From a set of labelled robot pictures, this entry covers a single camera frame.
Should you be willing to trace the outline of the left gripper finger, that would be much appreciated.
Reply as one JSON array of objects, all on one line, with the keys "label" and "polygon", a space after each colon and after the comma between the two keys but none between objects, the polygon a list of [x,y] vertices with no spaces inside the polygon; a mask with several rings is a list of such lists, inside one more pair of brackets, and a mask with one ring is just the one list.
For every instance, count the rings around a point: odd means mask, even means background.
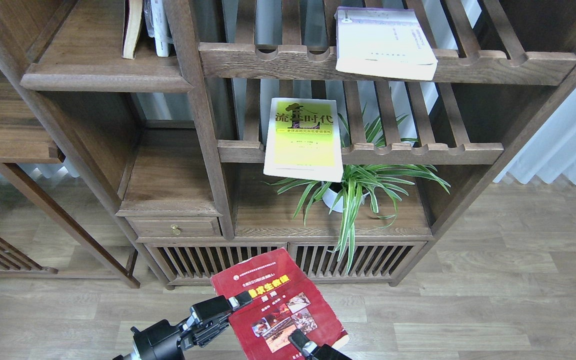
[{"label": "left gripper finger", "polygon": [[236,296],[226,298],[224,295],[195,303],[190,306],[189,326],[208,328],[227,322],[228,317],[240,308],[250,305],[253,298],[243,291]]}]

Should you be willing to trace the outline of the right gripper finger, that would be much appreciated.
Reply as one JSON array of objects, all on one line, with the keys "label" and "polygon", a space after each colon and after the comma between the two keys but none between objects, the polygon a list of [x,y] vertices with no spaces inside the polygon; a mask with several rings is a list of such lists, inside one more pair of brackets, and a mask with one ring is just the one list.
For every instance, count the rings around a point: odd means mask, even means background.
[{"label": "right gripper finger", "polygon": [[306,358],[306,360],[350,360],[351,358],[336,350],[329,344],[317,345],[311,341],[301,330],[296,329],[288,340]]}]

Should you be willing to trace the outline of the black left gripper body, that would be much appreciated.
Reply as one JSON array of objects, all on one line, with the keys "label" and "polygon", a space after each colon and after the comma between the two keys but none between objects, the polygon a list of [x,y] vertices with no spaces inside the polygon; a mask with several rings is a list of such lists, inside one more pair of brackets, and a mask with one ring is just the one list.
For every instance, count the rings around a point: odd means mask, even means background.
[{"label": "black left gripper body", "polygon": [[184,328],[185,322],[170,325],[167,319],[140,331],[133,326],[133,352],[117,355],[115,360],[184,360],[184,351],[205,347],[220,335],[230,323],[227,319],[212,320],[206,325]]}]

